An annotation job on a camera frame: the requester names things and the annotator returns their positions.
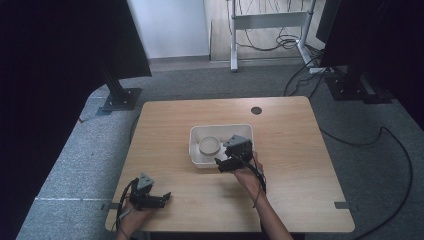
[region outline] forearm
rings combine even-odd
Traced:
[[[271,240],[293,239],[262,190],[259,193],[255,206],[262,226]]]

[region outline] hand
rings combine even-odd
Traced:
[[[250,161],[252,166],[258,166],[258,169],[264,173],[263,165],[259,162],[258,154],[253,152],[253,159]],[[255,201],[258,193],[261,191],[261,184],[256,175],[248,168],[237,169],[234,172],[234,176],[237,178],[240,185],[246,189],[252,200]]]
[[[145,208],[143,211],[137,211],[130,201],[128,201],[127,196],[122,212],[124,213],[129,209],[131,209],[130,212],[121,219],[117,239],[129,239],[131,235],[139,230],[146,220],[157,211],[157,209],[154,208]]]

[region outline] wall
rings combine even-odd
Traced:
[[[209,54],[202,0],[128,0],[147,58]]]

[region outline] wooden table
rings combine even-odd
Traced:
[[[262,113],[255,115],[253,107]],[[290,232],[351,232],[355,225],[305,97],[148,102],[143,106],[113,202],[141,172],[154,196],[172,192],[143,231],[259,232],[252,201],[232,174],[197,169],[189,155],[190,129],[246,123],[264,165],[267,196]],[[111,230],[116,210],[105,226]]]

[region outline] white round object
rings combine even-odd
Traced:
[[[206,156],[213,156],[221,150],[221,143],[216,137],[205,137],[199,143],[200,152]]]

